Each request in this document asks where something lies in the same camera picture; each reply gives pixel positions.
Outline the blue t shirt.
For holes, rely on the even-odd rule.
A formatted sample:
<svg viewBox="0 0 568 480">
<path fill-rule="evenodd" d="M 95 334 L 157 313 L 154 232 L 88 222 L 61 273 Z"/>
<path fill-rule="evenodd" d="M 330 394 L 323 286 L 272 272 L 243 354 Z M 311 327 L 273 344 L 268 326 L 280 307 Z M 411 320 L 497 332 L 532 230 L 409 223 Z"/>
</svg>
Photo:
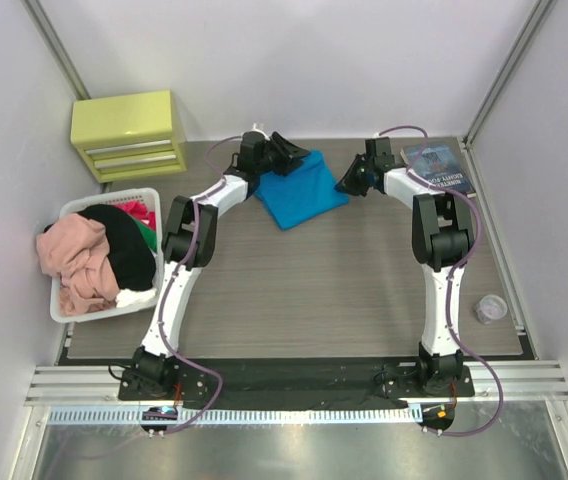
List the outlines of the blue t shirt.
<svg viewBox="0 0 568 480">
<path fill-rule="evenodd" d="M 290 230 L 346 205 L 349 198 L 335 189 L 336 184 L 323 154 L 311 150 L 290 175 L 272 172 L 262 175 L 255 196 L 281 230 Z"/>
</svg>

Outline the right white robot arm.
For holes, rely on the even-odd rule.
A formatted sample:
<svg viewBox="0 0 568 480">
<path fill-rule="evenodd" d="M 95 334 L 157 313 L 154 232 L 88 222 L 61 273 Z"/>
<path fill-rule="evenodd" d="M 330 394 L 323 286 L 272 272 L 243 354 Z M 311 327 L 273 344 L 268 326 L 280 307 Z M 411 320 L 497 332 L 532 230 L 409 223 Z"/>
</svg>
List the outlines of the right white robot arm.
<svg viewBox="0 0 568 480">
<path fill-rule="evenodd" d="M 461 194 L 438 187 L 397 161 L 390 139 L 365 141 L 336 190 L 364 197 L 370 189 L 399 200 L 412 212 L 411 246 L 425 281 L 425 324 L 418 344 L 415 382 L 444 395 L 463 376 L 459 298 L 465 259 L 475 244 L 473 208 Z"/>
</svg>

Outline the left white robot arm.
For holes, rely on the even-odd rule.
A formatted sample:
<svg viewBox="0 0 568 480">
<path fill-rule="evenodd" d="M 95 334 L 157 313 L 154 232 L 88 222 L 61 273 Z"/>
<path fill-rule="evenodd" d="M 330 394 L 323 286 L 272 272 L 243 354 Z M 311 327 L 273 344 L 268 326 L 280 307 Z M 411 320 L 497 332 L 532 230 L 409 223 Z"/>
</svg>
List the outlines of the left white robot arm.
<svg viewBox="0 0 568 480">
<path fill-rule="evenodd" d="M 218 220 L 250 198 L 263 175 L 286 177 L 299 169 L 310 152 L 279 133 L 250 130 L 236 138 L 239 151 L 211 187 L 173 199 L 161 242 L 163 279 L 153 318 L 130 365 L 120 379 L 121 400 L 167 399 L 191 370 L 223 385 L 220 374 L 185 358 L 178 351 L 186 308 L 196 281 L 211 262 Z"/>
</svg>

